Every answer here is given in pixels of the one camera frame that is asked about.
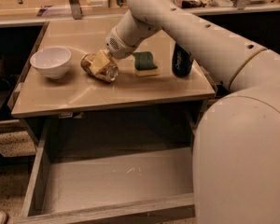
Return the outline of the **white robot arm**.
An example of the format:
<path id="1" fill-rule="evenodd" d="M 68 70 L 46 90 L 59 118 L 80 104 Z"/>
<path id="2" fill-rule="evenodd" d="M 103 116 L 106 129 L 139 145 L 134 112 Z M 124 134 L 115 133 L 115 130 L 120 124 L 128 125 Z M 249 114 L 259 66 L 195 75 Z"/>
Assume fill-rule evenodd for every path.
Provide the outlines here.
<path id="1" fill-rule="evenodd" d="M 229 95 L 203 115 L 193 146 L 197 224 L 280 224 L 280 55 L 172 0 L 127 0 L 106 39 L 115 59 L 163 30 Z"/>

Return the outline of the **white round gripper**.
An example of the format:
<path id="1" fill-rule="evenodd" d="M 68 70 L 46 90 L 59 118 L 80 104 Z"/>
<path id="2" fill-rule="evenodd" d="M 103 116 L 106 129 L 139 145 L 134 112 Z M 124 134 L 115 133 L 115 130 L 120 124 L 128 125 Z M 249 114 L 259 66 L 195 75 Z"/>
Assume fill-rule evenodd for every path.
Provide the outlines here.
<path id="1" fill-rule="evenodd" d="M 112 62 L 111 56 L 115 59 L 130 56 L 145 39 L 159 30 L 157 26 L 138 20 L 128 10 L 106 37 L 107 49 L 100 49 L 91 60 L 91 72 L 95 76 L 105 73 Z"/>

